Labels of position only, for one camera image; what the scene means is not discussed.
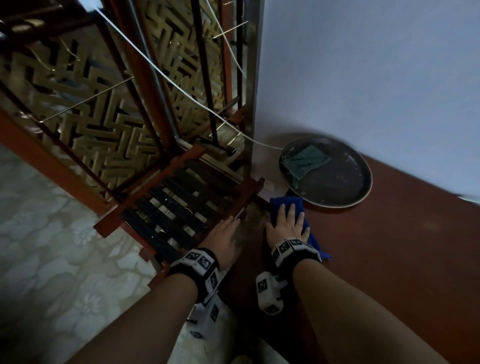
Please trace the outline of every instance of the brown wooden floor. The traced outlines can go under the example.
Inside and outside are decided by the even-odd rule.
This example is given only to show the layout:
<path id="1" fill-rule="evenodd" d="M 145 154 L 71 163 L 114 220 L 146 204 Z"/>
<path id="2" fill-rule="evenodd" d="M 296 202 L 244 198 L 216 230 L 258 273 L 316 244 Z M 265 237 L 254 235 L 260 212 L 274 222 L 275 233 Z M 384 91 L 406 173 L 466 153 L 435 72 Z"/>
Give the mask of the brown wooden floor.
<path id="1" fill-rule="evenodd" d="M 307 206 L 325 264 L 402 320 L 451 363 L 480 363 L 480 207 L 373 159 L 370 195 L 343 211 Z M 322 361 L 300 302 L 267 317 L 254 279 L 271 267 L 252 241 L 222 282 L 227 304 L 292 363 Z"/>

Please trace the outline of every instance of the blue cloth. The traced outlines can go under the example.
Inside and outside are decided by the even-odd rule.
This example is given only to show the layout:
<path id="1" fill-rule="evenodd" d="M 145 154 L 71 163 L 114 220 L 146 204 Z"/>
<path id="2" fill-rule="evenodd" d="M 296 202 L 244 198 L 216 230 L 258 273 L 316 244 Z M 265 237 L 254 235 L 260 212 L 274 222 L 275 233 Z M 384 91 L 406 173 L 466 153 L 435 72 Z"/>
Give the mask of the blue cloth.
<path id="1" fill-rule="evenodd" d="M 295 205 L 295 220 L 298 219 L 300 212 L 305 212 L 305 209 L 303 207 L 303 199 L 301 197 L 296 197 L 296 196 L 283 196 L 283 197 L 277 197 L 277 198 L 271 198 L 270 199 L 270 205 L 272 206 L 272 214 L 271 214 L 271 219 L 272 219 L 272 225 L 276 225 L 276 218 L 278 215 L 278 209 L 280 208 L 280 205 L 285 204 L 285 215 L 288 213 L 288 209 L 290 208 L 291 204 Z M 303 229 L 302 232 L 305 231 L 305 228 L 307 228 L 308 221 L 305 219 L 303 221 Z M 332 257 L 330 254 L 327 254 L 320 250 L 320 246 L 318 245 L 317 239 L 313 236 L 312 233 L 310 233 L 310 236 L 308 237 L 308 244 L 313 246 L 316 250 L 319 251 L 320 257 L 323 260 L 330 260 Z"/>

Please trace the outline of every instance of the hand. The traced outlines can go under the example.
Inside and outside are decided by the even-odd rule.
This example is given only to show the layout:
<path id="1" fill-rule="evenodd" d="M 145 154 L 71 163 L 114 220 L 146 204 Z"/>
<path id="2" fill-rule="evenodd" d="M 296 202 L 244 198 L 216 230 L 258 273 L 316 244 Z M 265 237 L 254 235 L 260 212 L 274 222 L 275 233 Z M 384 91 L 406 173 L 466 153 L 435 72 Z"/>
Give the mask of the hand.
<path id="1" fill-rule="evenodd" d="M 199 248 L 210 249 L 215 254 L 220 270 L 228 269 L 233 265 L 235 241 L 232 241 L 232 236 L 239 225 L 240 219 L 234 220 L 233 216 L 221 220 L 199 245 Z"/>
<path id="2" fill-rule="evenodd" d="M 273 227 L 271 223 L 266 224 L 267 229 L 267 243 L 270 249 L 273 249 L 280 240 L 288 238 L 298 238 L 304 243 L 307 242 L 310 235 L 310 228 L 306 228 L 305 232 L 301 233 L 303 227 L 303 220 L 305 219 L 305 213 L 300 212 L 297 222 L 295 222 L 295 205 L 291 204 L 288 209 L 288 215 L 285 218 L 285 205 L 282 204 L 278 209 L 278 215 L 276 218 L 276 226 Z"/>

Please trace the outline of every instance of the green cloth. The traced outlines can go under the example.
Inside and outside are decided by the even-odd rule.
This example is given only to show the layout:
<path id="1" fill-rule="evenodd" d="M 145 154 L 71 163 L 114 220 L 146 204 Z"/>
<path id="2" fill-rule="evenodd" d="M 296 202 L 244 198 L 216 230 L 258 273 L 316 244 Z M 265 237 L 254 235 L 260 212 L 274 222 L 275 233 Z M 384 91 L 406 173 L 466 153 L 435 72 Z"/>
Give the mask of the green cloth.
<path id="1" fill-rule="evenodd" d="M 297 190 L 299 181 L 305 177 L 308 172 L 323 166 L 330 160 L 331 158 L 322 153 L 317 147 L 308 146 L 294 156 L 282 156 L 281 163 L 291 175 L 292 186 Z"/>

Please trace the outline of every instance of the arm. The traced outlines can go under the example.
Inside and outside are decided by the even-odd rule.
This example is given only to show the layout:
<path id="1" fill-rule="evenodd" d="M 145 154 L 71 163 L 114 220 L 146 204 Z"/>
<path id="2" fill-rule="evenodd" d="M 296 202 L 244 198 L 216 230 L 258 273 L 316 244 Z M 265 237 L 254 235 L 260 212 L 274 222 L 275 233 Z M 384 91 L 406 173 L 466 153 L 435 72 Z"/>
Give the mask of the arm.
<path id="1" fill-rule="evenodd" d="M 301 236 L 303 215 L 295 223 L 292 205 L 277 226 L 267 225 L 273 247 L 284 238 Z M 293 269 L 293 284 L 317 339 L 332 363 L 446 363 L 435 350 L 375 300 L 350 286 L 313 259 Z"/>
<path id="2" fill-rule="evenodd" d="M 240 220 L 216 225 L 200 247 L 210 249 L 220 269 L 233 264 L 231 238 Z M 166 363 L 197 299 L 197 286 L 186 275 L 173 274 L 125 311 L 86 344 L 70 363 Z"/>

